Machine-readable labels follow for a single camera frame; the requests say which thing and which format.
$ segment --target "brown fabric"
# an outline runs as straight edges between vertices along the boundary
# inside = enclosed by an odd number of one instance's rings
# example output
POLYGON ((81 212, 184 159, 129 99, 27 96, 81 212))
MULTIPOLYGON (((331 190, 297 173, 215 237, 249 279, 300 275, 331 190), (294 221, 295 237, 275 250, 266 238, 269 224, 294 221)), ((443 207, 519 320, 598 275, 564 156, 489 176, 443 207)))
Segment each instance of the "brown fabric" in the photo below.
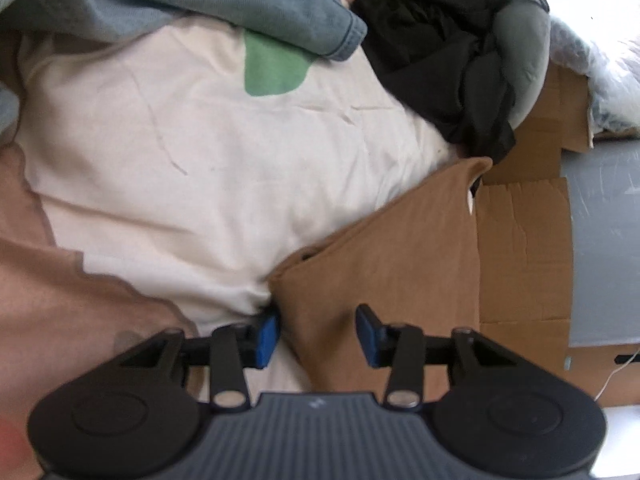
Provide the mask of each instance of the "brown fabric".
MULTIPOLYGON (((388 370, 372 370, 358 344, 354 310, 368 303, 383 322, 430 335, 479 326, 480 267, 470 184, 490 167, 462 160, 368 218, 298 251, 269 278, 283 326, 312 386, 321 391, 384 391, 388 370)), ((427 399, 447 389, 428 368, 427 399)))
POLYGON ((37 400, 167 326, 193 328, 171 304, 56 248, 15 144, 0 149, 0 478, 34 480, 25 423, 37 400))

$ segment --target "white plastic bag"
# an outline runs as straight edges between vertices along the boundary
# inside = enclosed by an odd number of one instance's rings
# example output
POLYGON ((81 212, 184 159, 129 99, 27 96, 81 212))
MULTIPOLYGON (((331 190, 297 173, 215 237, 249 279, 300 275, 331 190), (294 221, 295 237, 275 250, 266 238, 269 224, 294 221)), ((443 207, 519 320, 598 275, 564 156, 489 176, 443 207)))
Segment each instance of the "white plastic bag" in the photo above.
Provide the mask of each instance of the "white plastic bag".
POLYGON ((549 0, 553 62, 590 81, 591 135, 640 128, 640 0, 549 0))

